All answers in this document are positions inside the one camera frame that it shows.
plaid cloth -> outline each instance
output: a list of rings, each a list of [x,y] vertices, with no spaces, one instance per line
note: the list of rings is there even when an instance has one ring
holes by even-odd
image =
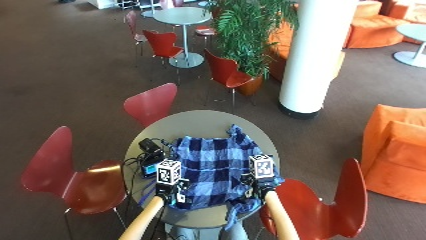
[[[238,125],[234,124],[227,132],[230,138],[186,136],[175,141],[174,150],[183,163],[182,177],[190,179],[191,186],[183,191],[187,203],[178,202],[171,207],[195,210],[228,203],[226,229],[230,229],[238,221],[236,216],[254,211],[262,204],[260,199],[242,199],[251,186],[240,182],[240,177],[250,173],[250,156],[263,154],[263,151]]]

round table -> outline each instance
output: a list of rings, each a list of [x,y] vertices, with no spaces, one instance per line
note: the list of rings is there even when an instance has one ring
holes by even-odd
[[[203,63],[204,58],[199,53],[188,52],[187,26],[210,21],[212,18],[211,12],[204,8],[178,7],[156,11],[154,17],[159,22],[183,26],[184,53],[178,55],[178,62],[175,62],[175,59],[170,59],[171,65],[180,68],[199,66]]]
[[[243,132],[248,134],[252,140],[258,143],[263,152],[274,155],[278,168],[280,169],[278,149],[264,131],[244,118],[226,112],[211,110],[182,112],[163,118],[150,125],[135,138],[130,146],[126,159],[136,157],[143,152],[139,147],[139,142],[146,138],[159,138],[168,142],[172,142],[175,139],[187,135],[203,138],[228,138],[230,135],[227,130],[231,128],[232,124],[236,124],[243,128]],[[132,177],[136,169],[138,166],[135,164],[124,165],[124,180],[128,187],[132,186]],[[139,174],[136,175],[132,188],[132,197],[136,202],[140,201],[142,191],[151,181],[152,179],[143,179]],[[152,197],[154,193],[148,197],[144,205],[150,203]],[[228,207],[226,204],[192,211],[180,211],[167,207],[162,220],[179,227],[216,228],[227,224],[227,212]],[[256,211],[246,214],[244,216],[239,216],[240,219],[243,220],[255,212]]]
[[[397,26],[397,31],[407,37],[413,38],[417,41],[421,41],[423,44],[417,52],[401,51],[395,53],[395,58],[416,67],[426,68],[426,55],[423,54],[426,45],[426,24],[403,24]]]

white cube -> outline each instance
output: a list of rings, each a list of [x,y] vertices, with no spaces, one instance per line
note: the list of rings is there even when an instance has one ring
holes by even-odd
[[[266,154],[250,157],[251,172],[256,179],[275,177],[275,160]]]
[[[158,165],[158,183],[175,185],[182,178],[182,162],[166,159]]]

orange couch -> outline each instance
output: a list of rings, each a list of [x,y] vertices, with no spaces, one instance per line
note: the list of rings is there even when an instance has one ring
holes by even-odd
[[[393,18],[404,19],[411,23],[426,24],[426,1],[397,1],[388,14]],[[405,42],[421,44],[409,37],[404,37]]]
[[[294,29],[291,28],[288,23],[283,23],[282,27],[275,31],[275,33],[270,36],[270,42],[278,42],[270,48],[270,56],[272,57],[272,62],[270,64],[270,74],[278,79],[280,82],[283,81],[286,65],[290,58],[290,51],[294,39]],[[339,72],[341,70],[341,66],[345,59],[345,52],[341,52],[339,62],[336,64],[335,77],[337,77]]]
[[[426,108],[376,107],[364,131],[361,171],[368,190],[426,203]]]
[[[379,1],[359,3],[344,48],[385,47],[403,42],[396,27],[408,21],[380,15],[381,7]]]

white column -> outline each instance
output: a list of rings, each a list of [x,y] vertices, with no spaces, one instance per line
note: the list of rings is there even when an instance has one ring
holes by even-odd
[[[317,116],[333,79],[359,0],[300,0],[283,78],[280,107],[300,119]]]

